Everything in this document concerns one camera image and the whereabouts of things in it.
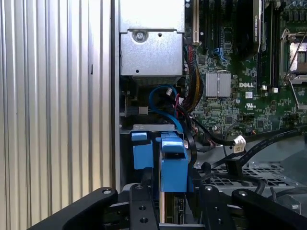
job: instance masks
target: motherboard chip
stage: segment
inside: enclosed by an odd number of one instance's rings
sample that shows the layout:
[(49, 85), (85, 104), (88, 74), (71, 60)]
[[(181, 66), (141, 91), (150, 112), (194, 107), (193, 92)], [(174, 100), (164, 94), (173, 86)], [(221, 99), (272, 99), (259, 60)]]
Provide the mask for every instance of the motherboard chip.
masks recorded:
[(264, 127), (264, 121), (257, 121), (257, 128), (263, 128)]
[(225, 43), (231, 43), (232, 42), (232, 34), (230, 31), (224, 32), (224, 42)]
[(226, 117), (226, 124), (232, 124), (232, 116)]
[(206, 73), (206, 97), (230, 97), (231, 74), (213, 72)]
[(246, 99), (253, 99), (253, 92), (245, 92)]
[(198, 64), (199, 64), (199, 65), (204, 65), (204, 64), (206, 64), (206, 58), (205, 58), (205, 57), (199, 57), (199, 58), (198, 58)]

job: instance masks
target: blue plastic tab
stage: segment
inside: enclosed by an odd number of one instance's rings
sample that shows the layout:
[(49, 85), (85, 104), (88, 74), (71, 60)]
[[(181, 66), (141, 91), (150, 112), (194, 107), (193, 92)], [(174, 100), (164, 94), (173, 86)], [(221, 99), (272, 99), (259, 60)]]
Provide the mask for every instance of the blue plastic tab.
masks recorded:
[(134, 169), (153, 168), (154, 154), (153, 142), (147, 139), (147, 133), (132, 133)]
[(162, 133), (161, 138), (161, 191), (186, 192), (188, 155), (184, 143), (176, 133)]

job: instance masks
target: capacitor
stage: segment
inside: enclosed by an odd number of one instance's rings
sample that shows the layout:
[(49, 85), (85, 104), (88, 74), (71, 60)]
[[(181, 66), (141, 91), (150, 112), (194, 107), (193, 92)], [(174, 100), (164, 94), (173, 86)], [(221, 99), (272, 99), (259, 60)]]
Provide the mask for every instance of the capacitor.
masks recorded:
[(297, 9), (301, 9), (304, 6), (304, 3), (302, 1), (300, 1), (297, 5), (296, 8)]
[(292, 2), (290, 5), (289, 5), (289, 8), (290, 9), (294, 9), (296, 7), (296, 1)]

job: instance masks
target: dell logo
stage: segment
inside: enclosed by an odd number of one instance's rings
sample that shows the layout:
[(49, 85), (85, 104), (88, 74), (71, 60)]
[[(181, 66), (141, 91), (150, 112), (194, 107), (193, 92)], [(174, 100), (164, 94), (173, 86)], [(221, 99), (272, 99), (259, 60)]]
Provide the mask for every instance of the dell logo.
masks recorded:
[(239, 83), (240, 88), (254, 88), (253, 83)]

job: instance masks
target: motherboard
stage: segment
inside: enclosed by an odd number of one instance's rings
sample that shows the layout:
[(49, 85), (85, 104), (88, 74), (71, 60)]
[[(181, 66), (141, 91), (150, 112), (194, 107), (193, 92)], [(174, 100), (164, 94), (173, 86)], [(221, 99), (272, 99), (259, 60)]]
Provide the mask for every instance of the motherboard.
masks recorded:
[[(193, 115), (215, 134), (236, 122), (256, 133), (306, 123), (307, 88), (304, 80), (296, 84), (295, 79), (307, 73), (307, 2), (263, 1), (259, 52), (250, 59), (236, 52), (235, 36), (241, 29), (236, 4), (200, 0), (200, 36), (194, 46), (205, 89)], [(186, 30), (193, 33), (192, 25), (187, 23)], [(283, 42), (285, 31), (296, 34), (295, 42)]]

